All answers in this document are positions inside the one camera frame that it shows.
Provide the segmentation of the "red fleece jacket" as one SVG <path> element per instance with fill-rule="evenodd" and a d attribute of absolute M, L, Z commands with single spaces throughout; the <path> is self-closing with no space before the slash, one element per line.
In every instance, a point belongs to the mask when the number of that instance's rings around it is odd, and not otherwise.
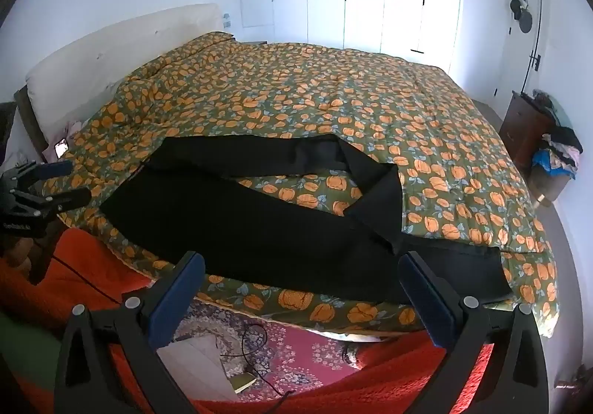
<path fill-rule="evenodd" d="M 1 354 L 14 376 L 1 382 L 4 413 L 53 412 L 59 342 L 75 305 L 112 309 L 126 292 L 149 282 L 80 229 L 66 230 L 55 254 L 38 285 L 8 259 L 1 261 Z M 427 333 L 412 333 L 363 349 L 354 374 L 284 401 L 194 406 L 201 413 L 402 413 L 443 358 Z"/>

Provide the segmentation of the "pink floral rug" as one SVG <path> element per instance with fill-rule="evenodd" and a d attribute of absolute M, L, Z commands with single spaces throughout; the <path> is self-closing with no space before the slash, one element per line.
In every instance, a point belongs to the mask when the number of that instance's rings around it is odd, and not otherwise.
<path fill-rule="evenodd" d="M 199 338 L 215 343 L 227 377 L 252 377 L 238 394 L 247 402 L 336 383 L 359 369 L 357 354 L 363 347 L 342 335 L 317 334 L 193 302 L 173 339 Z"/>

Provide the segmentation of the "black pants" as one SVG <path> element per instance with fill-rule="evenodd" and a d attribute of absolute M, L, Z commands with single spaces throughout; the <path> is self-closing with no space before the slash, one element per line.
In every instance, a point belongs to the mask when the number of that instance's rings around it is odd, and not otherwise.
<path fill-rule="evenodd" d="M 361 190 L 341 214 L 244 185 L 252 177 L 329 170 L 346 172 Z M 497 248 L 405 233 L 397 167 L 334 135 L 168 138 L 100 211 L 162 261 L 176 264 L 194 251 L 208 274 L 236 281 L 404 305 L 398 259 L 416 251 L 462 295 L 481 302 L 511 295 Z"/>

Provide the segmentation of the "black hat on door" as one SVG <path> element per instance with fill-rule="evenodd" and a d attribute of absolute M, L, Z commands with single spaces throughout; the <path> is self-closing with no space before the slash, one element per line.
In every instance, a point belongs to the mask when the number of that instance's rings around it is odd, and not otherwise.
<path fill-rule="evenodd" d="M 519 24 L 520 31 L 528 34 L 533 27 L 533 16 L 529 10 L 529 4 L 526 0 L 511 0 L 511 13 L 514 20 Z"/>

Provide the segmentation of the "green orange floral quilt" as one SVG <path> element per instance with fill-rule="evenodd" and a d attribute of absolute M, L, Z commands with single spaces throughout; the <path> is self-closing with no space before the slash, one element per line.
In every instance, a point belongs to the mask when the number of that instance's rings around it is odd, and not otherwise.
<path fill-rule="evenodd" d="M 550 337 L 560 316 L 552 247 L 501 137 L 436 67 L 385 54 L 310 44 L 244 44 L 209 33 L 150 54 L 73 137 L 69 175 L 47 193 L 86 187 L 85 208 L 63 222 L 86 230 L 134 271 L 171 265 L 127 240 L 103 200 L 168 137 L 335 134 L 398 167 L 406 233 L 497 247 L 514 302 L 532 305 Z"/>

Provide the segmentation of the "smartphone on bed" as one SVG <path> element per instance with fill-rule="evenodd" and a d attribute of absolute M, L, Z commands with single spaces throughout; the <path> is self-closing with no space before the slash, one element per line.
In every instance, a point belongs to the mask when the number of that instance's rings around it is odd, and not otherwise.
<path fill-rule="evenodd" d="M 68 143 L 65 139 L 60 140 L 54 145 L 54 152 L 57 158 L 61 158 L 68 150 Z"/>

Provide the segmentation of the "white padded headboard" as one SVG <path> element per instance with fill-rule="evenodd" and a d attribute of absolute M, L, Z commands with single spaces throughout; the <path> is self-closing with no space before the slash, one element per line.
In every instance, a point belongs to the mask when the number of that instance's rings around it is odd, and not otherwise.
<path fill-rule="evenodd" d="M 50 54 L 26 75 L 27 96 L 43 139 L 50 142 L 68 124 L 89 119 L 136 68 L 202 34 L 222 30 L 220 7 L 198 3 L 111 24 Z"/>

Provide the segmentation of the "white door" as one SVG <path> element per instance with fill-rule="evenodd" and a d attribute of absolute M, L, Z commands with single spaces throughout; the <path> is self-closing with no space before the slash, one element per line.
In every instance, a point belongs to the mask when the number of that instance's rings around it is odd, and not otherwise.
<path fill-rule="evenodd" d="M 520 31 L 508 0 L 510 25 L 501 58 L 500 80 L 493 99 L 493 109 L 501 118 L 506 116 L 513 92 L 525 93 L 530 82 L 533 62 L 537 56 L 542 21 L 542 0 L 526 0 L 533 16 L 533 27 L 528 34 Z"/>

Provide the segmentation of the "brown basket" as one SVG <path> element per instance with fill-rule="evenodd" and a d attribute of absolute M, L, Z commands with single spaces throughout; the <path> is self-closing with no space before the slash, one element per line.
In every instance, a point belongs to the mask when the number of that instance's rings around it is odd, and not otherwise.
<path fill-rule="evenodd" d="M 528 188 L 536 203 L 551 206 L 571 180 L 567 174 L 552 176 L 541 165 L 534 165 L 528 178 Z"/>

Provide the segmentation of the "brown wooden dresser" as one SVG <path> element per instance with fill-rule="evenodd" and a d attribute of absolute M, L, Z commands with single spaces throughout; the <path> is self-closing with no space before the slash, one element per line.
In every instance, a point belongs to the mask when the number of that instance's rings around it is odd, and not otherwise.
<path fill-rule="evenodd" d="M 524 93 L 513 92 L 510 106 L 501 124 L 501 140 L 508 156 L 522 172 L 532 166 L 541 138 L 555 125 L 553 118 L 543 113 L 534 101 Z"/>

